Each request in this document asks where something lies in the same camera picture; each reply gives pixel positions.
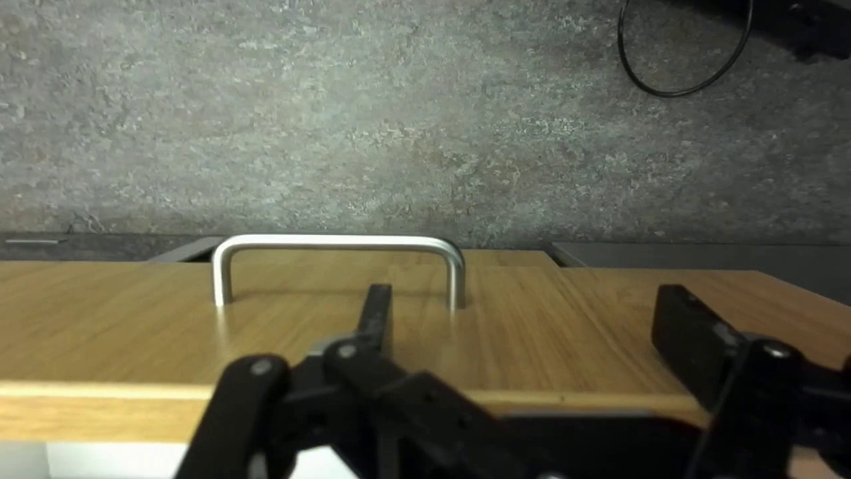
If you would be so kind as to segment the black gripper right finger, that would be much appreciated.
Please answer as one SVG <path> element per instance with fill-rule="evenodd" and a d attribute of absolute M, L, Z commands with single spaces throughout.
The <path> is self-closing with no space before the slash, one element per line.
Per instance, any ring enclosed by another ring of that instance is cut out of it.
<path fill-rule="evenodd" d="M 798 352 L 736 330 L 686 286 L 658 291 L 653 346 L 710 412 L 787 415 L 798 407 Z"/>

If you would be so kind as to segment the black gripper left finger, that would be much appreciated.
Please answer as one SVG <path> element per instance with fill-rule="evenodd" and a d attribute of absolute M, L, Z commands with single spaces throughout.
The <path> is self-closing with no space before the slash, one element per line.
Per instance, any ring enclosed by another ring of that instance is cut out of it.
<path fill-rule="evenodd" d="M 350 336 L 334 336 L 308 348 L 311 356 L 338 352 L 340 356 L 388 355 L 391 352 L 391 304 L 395 291 L 388 286 L 371 286 L 367 298 L 356 323 L 356 330 Z"/>

